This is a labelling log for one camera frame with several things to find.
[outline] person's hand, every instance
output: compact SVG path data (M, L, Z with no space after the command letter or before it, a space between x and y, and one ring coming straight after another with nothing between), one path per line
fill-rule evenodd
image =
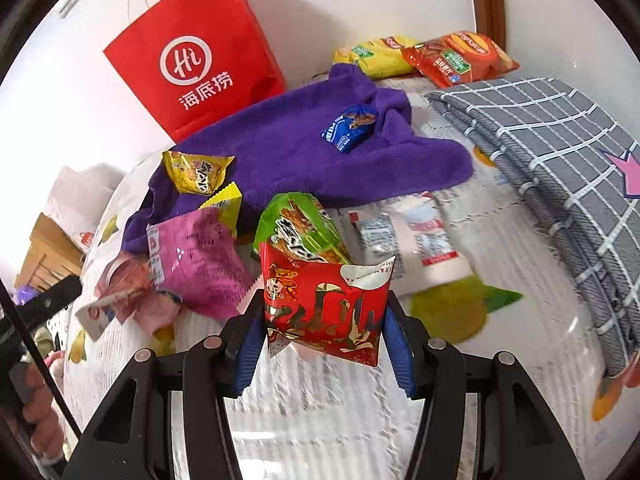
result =
M51 407L53 395L35 364L30 364L24 382L32 390L31 401L22 409L22 416L36 429L31 435L31 447L45 458L56 458L62 453L64 436L56 412Z

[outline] red paper bag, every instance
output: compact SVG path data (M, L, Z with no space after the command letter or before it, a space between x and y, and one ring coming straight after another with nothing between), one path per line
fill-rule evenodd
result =
M104 53L175 142L285 90L247 0L160 0Z

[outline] blue gripper pad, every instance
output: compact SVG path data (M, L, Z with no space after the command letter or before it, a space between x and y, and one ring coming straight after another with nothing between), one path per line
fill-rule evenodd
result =
M417 389L414 377L414 355L394 311L388 305L385 310L385 325L382 328L382 335L398 386L404 390L407 397L413 397Z
M259 309L236 355L236 378L232 389L238 396L242 395L242 391L254 378L255 366L258 364L266 334L264 311Z

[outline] red packet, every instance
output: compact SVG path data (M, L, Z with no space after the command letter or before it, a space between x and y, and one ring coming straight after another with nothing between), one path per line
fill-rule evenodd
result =
M270 356L289 341L378 364L391 257L376 266L305 262L260 244Z

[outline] bed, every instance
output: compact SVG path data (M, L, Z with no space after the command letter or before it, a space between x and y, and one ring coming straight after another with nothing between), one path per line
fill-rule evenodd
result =
M628 422L640 420L640 390L624 389L612 412L600 422L593 420L594 394L604 372L602 350L588 308L548 238L497 168L430 107L425 94L433 86L426 79L399 78L384 84L407 93L417 135L454 139L471 151L473 177L436 193L450 236L485 283L524 295L492 313L481 332L458 347L481 356L513 352L556 415L586 478L606 478L636 436L637 425ZM94 298L94 286L120 250L124 224L138 209L159 163L160 153L153 154L115 191L84 264L84 291L73 314ZM119 231L100 243L113 216ZM257 277L259 268L249 250L238 247ZM71 315L67 347L79 329ZM176 350L187 350L219 330L214 320L183 311L175 322ZM66 362L64 396L81 428L145 342L132 319L122 325L112 322L97 342L87 338L86 361ZM398 388L384 345L376 368L319 353L301 356L293 347L272 359L263 352L250 387L239 399L226 401L244 478L403 478L422 402L408 400ZM188 468L180 393L173 394L172 409L175 469L177 478L184 479ZM468 396L461 479L472 477L474 410L475 397ZM73 435L66 433L73 447Z

